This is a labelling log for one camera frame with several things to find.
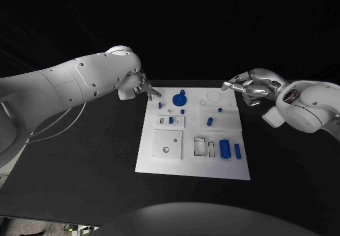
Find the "white cable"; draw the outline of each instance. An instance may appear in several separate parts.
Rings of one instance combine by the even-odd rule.
[[[34,133],[29,138],[32,138],[34,136],[36,136],[36,135],[39,135],[41,133],[44,133],[44,132],[62,120],[62,118],[65,117],[65,115],[68,114],[68,112],[71,111],[71,109],[62,114],[62,116],[58,118],[58,120],[57,120],[44,130],[41,130],[39,132]]]
[[[55,135],[52,135],[52,136],[49,136],[49,137],[44,138],[44,139],[38,139],[38,140],[35,140],[35,141],[32,141],[32,142],[28,142],[26,145],[28,145],[28,144],[32,144],[32,143],[35,143],[35,142],[38,142],[38,141],[42,141],[42,140],[45,140],[45,139],[54,138],[57,135],[59,135],[61,133],[64,133],[64,132],[70,129],[70,127],[74,125],[74,123],[77,122],[77,120],[78,120],[78,118],[80,118],[80,116],[81,116],[81,114],[82,114],[82,112],[84,112],[84,108],[82,108],[82,110],[81,110],[81,112],[80,112],[80,114],[78,114],[78,116],[77,116],[77,119],[74,120],[74,122],[71,123],[71,125],[68,126],[68,128],[67,128],[65,130],[62,130],[58,134],[55,134]]]

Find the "table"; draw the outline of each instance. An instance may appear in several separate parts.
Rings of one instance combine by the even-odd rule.
[[[218,80],[152,83],[179,88],[222,85]],[[250,108],[240,93],[237,100],[251,181],[136,173],[147,96],[120,101],[116,91],[88,103],[65,133],[26,147],[0,191],[0,215],[101,226],[146,206],[206,202],[255,210],[335,235],[339,141],[323,130],[306,134],[287,124],[271,128],[261,115],[273,102]],[[67,127],[80,109],[44,137]]]

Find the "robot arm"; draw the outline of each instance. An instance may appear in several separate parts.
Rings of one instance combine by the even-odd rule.
[[[75,58],[45,70],[0,78],[0,168],[19,153],[39,124],[55,114],[119,90],[121,100],[160,97],[126,46]]]
[[[320,81],[296,81],[289,84],[273,71],[255,68],[224,82],[222,90],[244,94],[250,106],[265,97],[276,107],[263,116],[276,128],[287,122],[297,130],[314,133],[320,128],[340,140],[340,86]]]

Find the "floor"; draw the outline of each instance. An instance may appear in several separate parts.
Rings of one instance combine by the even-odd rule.
[[[36,234],[45,231],[44,236],[71,236],[72,232],[64,231],[65,224],[25,220],[25,219],[10,219],[8,230],[2,236],[21,236]]]

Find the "dark wall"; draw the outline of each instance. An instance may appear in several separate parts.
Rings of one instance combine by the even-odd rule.
[[[227,2],[3,6],[0,76],[127,45],[150,79],[229,79],[263,67],[339,83],[339,1]]]

